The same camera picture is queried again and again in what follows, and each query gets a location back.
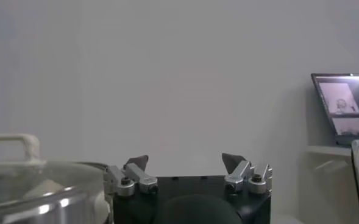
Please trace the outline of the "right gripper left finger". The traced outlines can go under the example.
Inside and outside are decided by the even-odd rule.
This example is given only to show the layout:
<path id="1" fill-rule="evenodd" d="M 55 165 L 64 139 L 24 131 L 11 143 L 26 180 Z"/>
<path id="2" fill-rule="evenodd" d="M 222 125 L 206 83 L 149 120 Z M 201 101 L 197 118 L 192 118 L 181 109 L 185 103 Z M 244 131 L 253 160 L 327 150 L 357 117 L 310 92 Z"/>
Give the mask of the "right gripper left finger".
<path id="1" fill-rule="evenodd" d="M 149 156 L 142 155 L 128 159 L 122 168 L 115 165 L 107 166 L 104 169 L 105 191 L 119 197 L 131 197 L 136 191 L 142 194 L 156 194 L 158 179 L 145 172 L 148 161 Z"/>

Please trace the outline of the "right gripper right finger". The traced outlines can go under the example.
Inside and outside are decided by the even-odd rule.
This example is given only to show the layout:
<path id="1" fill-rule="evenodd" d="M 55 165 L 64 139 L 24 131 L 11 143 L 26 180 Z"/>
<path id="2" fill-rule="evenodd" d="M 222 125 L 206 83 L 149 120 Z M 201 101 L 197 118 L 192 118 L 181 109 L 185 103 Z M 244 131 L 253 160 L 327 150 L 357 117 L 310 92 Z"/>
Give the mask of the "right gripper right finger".
<path id="1" fill-rule="evenodd" d="M 245 189 L 257 195 L 272 192 L 272 167 L 269 164 L 255 166 L 241 155 L 222 153 L 221 156 L 228 172 L 224 187 L 229 194 Z"/>

